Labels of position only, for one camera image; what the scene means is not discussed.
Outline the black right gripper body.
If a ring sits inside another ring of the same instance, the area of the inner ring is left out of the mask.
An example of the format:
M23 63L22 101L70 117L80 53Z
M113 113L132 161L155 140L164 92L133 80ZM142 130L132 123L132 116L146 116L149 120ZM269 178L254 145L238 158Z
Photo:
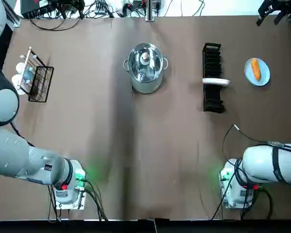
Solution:
M291 0L265 0L263 2L264 11L277 11L291 8Z

